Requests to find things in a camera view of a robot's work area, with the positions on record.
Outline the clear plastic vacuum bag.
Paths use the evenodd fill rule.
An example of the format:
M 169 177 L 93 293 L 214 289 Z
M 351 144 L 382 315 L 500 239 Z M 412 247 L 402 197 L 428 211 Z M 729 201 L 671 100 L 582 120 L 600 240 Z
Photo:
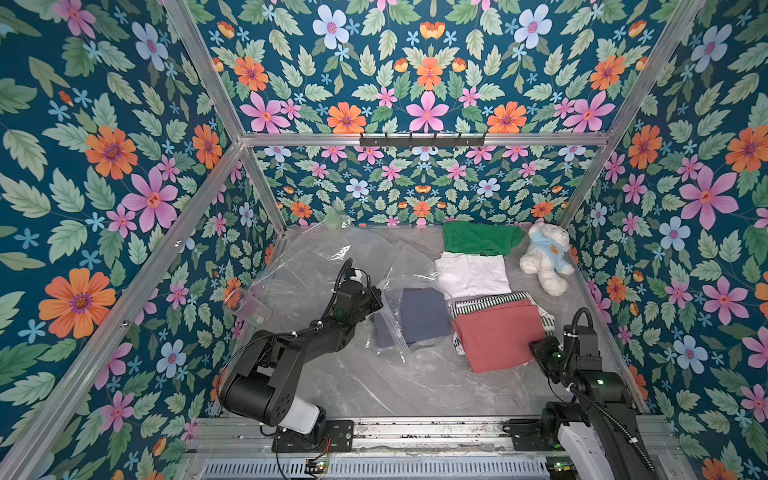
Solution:
M 235 374 L 300 372 L 310 361 L 346 348 L 357 326 L 369 319 L 381 336 L 377 347 L 397 351 L 403 361 L 413 350 L 453 334 L 453 298 L 425 253 L 402 241 L 376 240 L 359 249 L 347 246 L 339 259 L 342 264 L 320 316 L 297 331 L 254 333 L 234 355 Z

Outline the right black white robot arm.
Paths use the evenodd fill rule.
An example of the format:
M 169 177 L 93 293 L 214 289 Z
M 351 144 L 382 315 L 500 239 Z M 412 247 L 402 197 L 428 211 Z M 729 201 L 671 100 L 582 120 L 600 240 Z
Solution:
M 571 394 L 545 405 L 541 441 L 565 451 L 584 479 L 657 479 L 640 436 L 639 410 L 622 377 L 603 369 L 589 310 L 576 311 L 563 327 L 562 343 L 547 337 L 529 349 L 547 381 Z

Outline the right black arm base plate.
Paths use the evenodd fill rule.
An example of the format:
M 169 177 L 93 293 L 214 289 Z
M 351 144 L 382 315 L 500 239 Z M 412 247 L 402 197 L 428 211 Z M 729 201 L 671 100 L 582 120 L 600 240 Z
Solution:
M 576 432 L 577 427 L 587 434 L 594 432 L 589 423 L 550 418 L 509 419 L 501 426 L 503 434 L 512 440 L 514 449 L 522 452 L 565 452 L 566 447 L 560 442 L 559 434 Z

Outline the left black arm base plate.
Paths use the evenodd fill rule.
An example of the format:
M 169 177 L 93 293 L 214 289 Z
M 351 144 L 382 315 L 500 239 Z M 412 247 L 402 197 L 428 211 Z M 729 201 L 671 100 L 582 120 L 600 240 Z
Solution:
M 273 453 L 348 453 L 352 450 L 352 420 L 322 420 L 309 434 L 279 427 L 273 436 Z

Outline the red garment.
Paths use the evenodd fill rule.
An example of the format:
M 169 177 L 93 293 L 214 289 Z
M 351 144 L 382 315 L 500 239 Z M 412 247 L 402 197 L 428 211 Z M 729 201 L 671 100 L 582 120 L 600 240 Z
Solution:
M 531 362 L 529 344 L 546 337 L 539 310 L 530 300 L 459 315 L 453 327 L 475 374 Z

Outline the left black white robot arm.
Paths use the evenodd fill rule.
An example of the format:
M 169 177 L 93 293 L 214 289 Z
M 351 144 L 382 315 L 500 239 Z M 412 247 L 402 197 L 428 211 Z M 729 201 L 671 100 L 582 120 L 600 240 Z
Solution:
M 241 347 L 219 387 L 219 402 L 225 410 L 269 427 L 304 436 L 322 434 L 324 410 L 297 396 L 303 368 L 346 348 L 357 325 L 382 308 L 381 290 L 352 259 L 345 260 L 320 318 L 292 332 L 259 330 Z

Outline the green t-shirt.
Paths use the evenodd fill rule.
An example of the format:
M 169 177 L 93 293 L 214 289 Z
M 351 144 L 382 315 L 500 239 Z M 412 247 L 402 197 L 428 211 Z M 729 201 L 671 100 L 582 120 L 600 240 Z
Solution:
M 443 224 L 444 250 L 450 253 L 506 256 L 525 237 L 517 226 L 452 221 Z

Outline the green white striped garment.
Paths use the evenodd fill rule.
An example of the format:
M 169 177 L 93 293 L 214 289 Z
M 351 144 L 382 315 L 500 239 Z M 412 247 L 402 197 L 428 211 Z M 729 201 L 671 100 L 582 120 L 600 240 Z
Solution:
M 537 307 L 545 336 L 552 337 L 556 328 L 555 316 L 541 307 L 530 292 L 512 292 L 509 294 L 481 296 L 468 300 L 459 300 L 450 307 L 451 318 L 455 320 L 460 315 L 471 314 L 521 301 L 527 301 L 531 305 Z

